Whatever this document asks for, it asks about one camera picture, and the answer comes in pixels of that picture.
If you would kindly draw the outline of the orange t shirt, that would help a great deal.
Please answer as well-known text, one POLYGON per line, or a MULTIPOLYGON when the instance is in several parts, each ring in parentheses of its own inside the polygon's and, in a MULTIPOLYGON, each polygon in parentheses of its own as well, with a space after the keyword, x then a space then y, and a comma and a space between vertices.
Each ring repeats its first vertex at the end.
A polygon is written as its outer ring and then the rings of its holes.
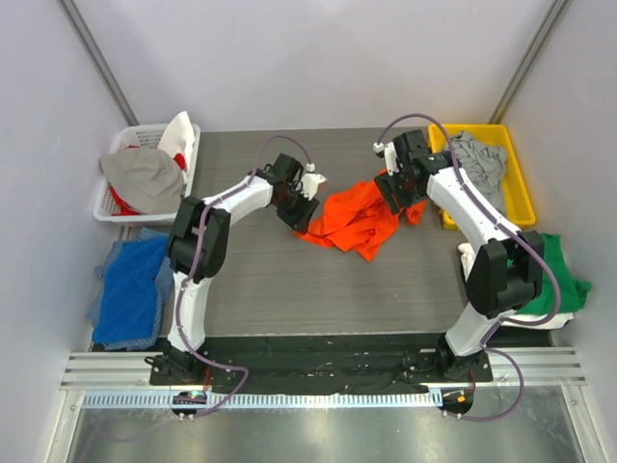
POLYGON ((360 181, 351 188, 334 193, 325 202, 322 215, 312 220, 300 239, 343 253, 356 252, 371 262, 382 245, 402 222, 420 223, 427 202, 421 201, 400 212, 391 212, 375 181, 360 181))

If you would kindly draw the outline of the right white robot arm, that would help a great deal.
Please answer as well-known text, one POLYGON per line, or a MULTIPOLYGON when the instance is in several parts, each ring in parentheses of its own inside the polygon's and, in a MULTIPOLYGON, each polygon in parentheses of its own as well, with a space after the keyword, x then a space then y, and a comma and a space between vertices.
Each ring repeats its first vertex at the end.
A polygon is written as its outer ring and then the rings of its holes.
POLYGON ((432 201, 452 217, 475 254, 465 282, 467 304, 436 347, 437 373, 458 380, 477 363, 501 322, 541 293, 543 240, 500 214, 472 184, 453 150, 431 151, 421 131, 377 141, 373 150, 385 162, 375 183, 390 211, 432 201))

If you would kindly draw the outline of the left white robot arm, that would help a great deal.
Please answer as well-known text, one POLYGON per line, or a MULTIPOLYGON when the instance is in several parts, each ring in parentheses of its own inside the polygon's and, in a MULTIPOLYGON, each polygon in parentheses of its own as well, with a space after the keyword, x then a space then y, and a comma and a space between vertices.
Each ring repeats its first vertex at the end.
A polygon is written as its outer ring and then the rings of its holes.
POLYGON ((181 201, 167 244, 174 276, 173 322, 154 371, 186 385, 203 378, 206 361, 197 348, 205 341, 208 293, 225 263, 231 227, 272 206, 289 228, 306 232, 319 206, 317 192, 326 182, 312 163, 304 165, 282 153, 274 163, 251 171, 217 195, 181 201))

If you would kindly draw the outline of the grey shirt in yellow bin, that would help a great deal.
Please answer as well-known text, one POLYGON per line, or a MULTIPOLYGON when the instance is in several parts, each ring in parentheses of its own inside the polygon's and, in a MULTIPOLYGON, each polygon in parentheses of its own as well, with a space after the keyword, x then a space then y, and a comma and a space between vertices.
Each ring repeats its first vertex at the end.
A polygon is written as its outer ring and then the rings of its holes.
POLYGON ((503 216, 506 206, 502 181, 507 173, 507 150, 500 145, 487 145, 467 131, 451 137, 457 159, 470 181, 503 216))

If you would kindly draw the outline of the white folded t shirt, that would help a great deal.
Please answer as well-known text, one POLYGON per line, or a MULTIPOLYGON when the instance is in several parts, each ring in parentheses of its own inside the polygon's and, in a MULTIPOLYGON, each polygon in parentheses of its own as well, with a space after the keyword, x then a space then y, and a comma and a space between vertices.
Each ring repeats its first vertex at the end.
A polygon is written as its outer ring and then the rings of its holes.
MULTIPOLYGON (((462 265, 462 274, 464 281, 469 278, 469 273, 472 269, 472 266, 475 261, 475 252, 473 251, 471 245, 469 243, 462 243, 458 246, 458 251, 460 253, 460 260, 462 265)), ((501 325, 505 327, 513 327, 513 328, 524 328, 523 322, 531 322, 531 321, 539 321, 547 316, 548 313, 543 311, 540 314, 521 314, 517 312, 513 316, 513 321, 502 321, 501 325)), ((526 326, 526 329, 531 330, 554 330, 563 328, 569 321, 575 318, 573 313, 558 313, 554 316, 554 318, 541 325, 537 326, 526 326)))

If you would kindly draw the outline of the yellow plastic bin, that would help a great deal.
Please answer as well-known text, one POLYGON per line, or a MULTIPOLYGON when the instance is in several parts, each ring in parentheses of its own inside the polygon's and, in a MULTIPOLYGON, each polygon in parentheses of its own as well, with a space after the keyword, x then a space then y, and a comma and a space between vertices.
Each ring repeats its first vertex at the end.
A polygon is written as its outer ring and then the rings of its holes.
POLYGON ((448 132, 450 137, 460 131, 467 131, 474 138, 487 145, 500 145, 507 150, 507 173, 502 181, 506 206, 505 217, 522 229, 534 226, 536 215, 506 126, 502 124, 447 123, 444 130, 448 132))

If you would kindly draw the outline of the white cloth in basket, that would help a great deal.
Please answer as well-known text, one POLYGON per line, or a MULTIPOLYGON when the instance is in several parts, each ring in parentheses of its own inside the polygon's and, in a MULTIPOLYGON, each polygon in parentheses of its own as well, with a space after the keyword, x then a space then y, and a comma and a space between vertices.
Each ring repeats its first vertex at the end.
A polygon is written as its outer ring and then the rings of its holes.
POLYGON ((181 154, 184 158, 185 170, 188 170, 195 152, 197 136, 187 111, 178 113, 163 131, 157 148, 167 153, 171 158, 181 154))

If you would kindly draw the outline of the beige grey shirt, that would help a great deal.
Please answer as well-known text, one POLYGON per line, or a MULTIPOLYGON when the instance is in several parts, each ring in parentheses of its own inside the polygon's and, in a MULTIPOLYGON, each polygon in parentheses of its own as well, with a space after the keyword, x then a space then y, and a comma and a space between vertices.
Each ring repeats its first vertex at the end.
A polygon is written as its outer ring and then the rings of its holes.
POLYGON ((135 210, 145 215, 177 212, 184 177, 164 151, 128 148, 102 155, 99 164, 109 184, 135 210))

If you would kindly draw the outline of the red cloth in basket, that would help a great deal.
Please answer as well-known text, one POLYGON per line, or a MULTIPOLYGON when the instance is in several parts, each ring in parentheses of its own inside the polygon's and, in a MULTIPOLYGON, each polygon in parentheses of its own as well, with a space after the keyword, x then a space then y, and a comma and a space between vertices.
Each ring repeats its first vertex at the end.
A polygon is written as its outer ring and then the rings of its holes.
POLYGON ((137 216, 140 215, 140 212, 132 208, 128 203, 126 203, 116 192, 116 190, 109 186, 108 188, 115 204, 119 208, 119 211, 115 213, 115 216, 137 216))

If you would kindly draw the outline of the green folded t shirt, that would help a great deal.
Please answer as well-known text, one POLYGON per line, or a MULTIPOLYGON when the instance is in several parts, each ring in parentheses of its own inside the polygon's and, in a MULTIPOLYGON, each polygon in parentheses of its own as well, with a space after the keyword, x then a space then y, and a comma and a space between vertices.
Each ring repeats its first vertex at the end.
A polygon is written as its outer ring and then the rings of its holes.
MULTIPOLYGON (((552 271, 561 293, 559 314, 576 313, 583 309, 592 284, 578 280, 572 276, 564 259, 560 236, 558 234, 542 233, 544 241, 544 261, 552 271)), ((547 274, 543 275, 541 294, 521 310, 519 315, 548 315, 554 305, 555 291, 547 274)))

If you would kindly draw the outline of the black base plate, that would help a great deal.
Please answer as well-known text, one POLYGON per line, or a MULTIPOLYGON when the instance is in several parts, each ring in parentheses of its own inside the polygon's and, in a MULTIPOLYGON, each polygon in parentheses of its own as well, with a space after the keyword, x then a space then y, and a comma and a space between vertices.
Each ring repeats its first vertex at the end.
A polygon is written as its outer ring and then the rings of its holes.
POLYGON ((466 376, 448 380, 437 369, 439 334, 211 337, 198 351, 203 374, 184 381, 152 369, 154 386, 206 385, 248 395, 373 395, 421 393, 437 383, 490 383, 488 355, 481 352, 466 376))

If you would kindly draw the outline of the aluminium rail frame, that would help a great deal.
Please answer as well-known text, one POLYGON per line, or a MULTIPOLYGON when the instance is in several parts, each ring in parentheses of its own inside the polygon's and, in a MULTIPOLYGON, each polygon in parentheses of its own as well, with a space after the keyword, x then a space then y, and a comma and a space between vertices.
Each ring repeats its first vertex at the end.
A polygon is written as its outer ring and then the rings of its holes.
POLYGON ((605 462, 571 347, 491 347, 447 382, 424 335, 212 337, 211 373, 74 352, 48 462, 605 462))

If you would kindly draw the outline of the right corner metal post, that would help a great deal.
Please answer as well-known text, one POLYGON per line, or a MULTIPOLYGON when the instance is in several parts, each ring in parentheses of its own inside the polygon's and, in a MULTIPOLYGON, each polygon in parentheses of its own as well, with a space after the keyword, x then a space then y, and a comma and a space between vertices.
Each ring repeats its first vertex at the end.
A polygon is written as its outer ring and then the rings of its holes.
POLYGON ((526 47, 522 57, 515 67, 512 76, 502 92, 501 97, 499 98, 496 107, 489 118, 489 123, 500 124, 503 122, 525 81, 542 56, 551 36, 558 28, 572 3, 572 0, 550 1, 547 11, 543 15, 542 20, 536 28, 528 46, 526 47))

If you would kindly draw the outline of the corner metal post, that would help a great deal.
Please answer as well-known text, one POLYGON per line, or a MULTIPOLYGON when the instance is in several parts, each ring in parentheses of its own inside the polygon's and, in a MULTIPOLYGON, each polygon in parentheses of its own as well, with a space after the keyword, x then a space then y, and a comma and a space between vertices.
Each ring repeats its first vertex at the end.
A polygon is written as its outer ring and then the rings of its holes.
POLYGON ((104 54, 98 46, 98 43, 91 32, 87 21, 81 14, 77 4, 73 0, 58 0, 57 4, 65 16, 75 37, 78 39, 86 52, 94 71, 103 83, 109 97, 111 97, 112 101, 121 113, 124 121, 129 126, 138 125, 139 120, 136 114, 122 91, 119 81, 107 63, 104 54))
POLYGON ((543 15, 542 20, 536 28, 528 46, 526 47, 522 57, 515 67, 512 76, 502 92, 501 97, 499 98, 496 107, 489 118, 489 123, 500 124, 503 122, 525 81, 542 56, 551 36, 558 28, 572 3, 572 0, 550 1, 547 11, 543 15))

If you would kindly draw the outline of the left corner metal post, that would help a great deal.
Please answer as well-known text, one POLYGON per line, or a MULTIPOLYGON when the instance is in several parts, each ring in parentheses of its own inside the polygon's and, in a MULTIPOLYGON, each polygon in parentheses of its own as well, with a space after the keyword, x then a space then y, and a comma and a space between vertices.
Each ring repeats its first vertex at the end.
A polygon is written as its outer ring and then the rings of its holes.
POLYGON ((98 43, 91 32, 87 21, 81 14, 77 4, 73 0, 58 0, 57 4, 65 16, 75 37, 78 39, 86 52, 94 71, 103 83, 109 97, 111 97, 112 101, 121 113, 124 121, 129 126, 138 125, 139 120, 136 114, 122 91, 119 81, 107 63, 104 54, 98 46, 98 43))

